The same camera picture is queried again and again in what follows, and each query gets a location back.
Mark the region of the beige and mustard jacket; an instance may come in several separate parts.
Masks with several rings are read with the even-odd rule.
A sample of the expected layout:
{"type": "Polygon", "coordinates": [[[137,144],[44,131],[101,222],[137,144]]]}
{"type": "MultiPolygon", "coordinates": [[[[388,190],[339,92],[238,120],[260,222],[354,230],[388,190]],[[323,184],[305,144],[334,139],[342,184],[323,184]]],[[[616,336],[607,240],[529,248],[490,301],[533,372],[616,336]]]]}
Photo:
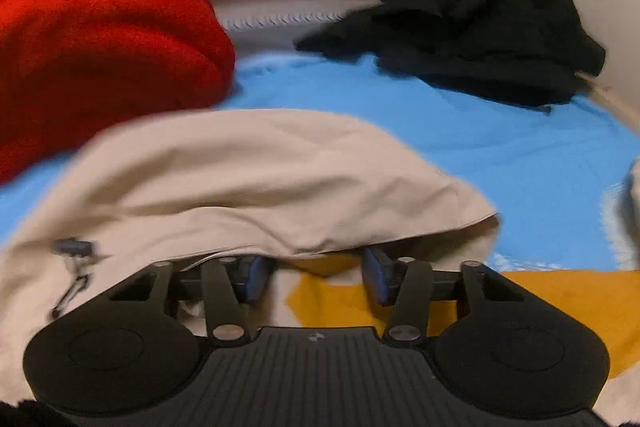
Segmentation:
{"type": "Polygon", "coordinates": [[[25,348],[70,281],[55,239],[96,246],[87,301],[147,265],[213,257],[280,260],[265,325],[381,327],[357,251],[416,239],[438,269],[484,260],[497,209],[364,121],[311,110],[142,118],[91,140],[22,221],[1,256],[1,398],[32,394],[25,348]]]}

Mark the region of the blue patterned bed sheet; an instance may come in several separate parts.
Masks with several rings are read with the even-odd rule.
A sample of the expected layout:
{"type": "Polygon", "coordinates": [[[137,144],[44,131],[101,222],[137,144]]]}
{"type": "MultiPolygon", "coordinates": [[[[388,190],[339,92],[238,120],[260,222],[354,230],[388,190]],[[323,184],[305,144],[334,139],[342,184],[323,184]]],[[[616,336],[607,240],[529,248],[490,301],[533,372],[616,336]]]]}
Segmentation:
{"type": "Polygon", "coordinates": [[[384,74],[372,57],[352,63],[308,54],[243,60],[228,95],[203,108],[113,124],[81,147],[40,161],[1,187],[1,256],[14,232],[102,132],[142,119],[223,110],[311,110],[383,130],[440,171],[475,187],[497,209],[486,261],[506,269],[611,270],[611,206],[639,155],[639,139],[584,96],[547,109],[489,102],[384,74]]]}

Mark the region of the black garment pile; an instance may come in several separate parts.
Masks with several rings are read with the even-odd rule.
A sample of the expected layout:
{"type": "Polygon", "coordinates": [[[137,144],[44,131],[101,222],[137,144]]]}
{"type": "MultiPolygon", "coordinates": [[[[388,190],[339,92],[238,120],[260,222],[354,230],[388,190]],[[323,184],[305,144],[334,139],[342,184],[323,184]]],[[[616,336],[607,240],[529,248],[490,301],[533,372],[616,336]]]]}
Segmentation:
{"type": "Polygon", "coordinates": [[[606,59],[573,0],[378,0],[295,46],[339,61],[372,54],[392,75],[529,108],[572,101],[606,59]]]}

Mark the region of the folded red knit sweater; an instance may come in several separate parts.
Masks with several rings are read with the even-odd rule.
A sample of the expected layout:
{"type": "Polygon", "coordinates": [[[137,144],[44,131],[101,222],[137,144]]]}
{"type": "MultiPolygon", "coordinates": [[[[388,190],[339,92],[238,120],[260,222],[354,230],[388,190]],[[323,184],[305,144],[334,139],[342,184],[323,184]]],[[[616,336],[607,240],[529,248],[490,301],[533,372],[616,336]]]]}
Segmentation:
{"type": "Polygon", "coordinates": [[[1,0],[1,178],[99,131],[229,93],[209,0],[1,0]]]}

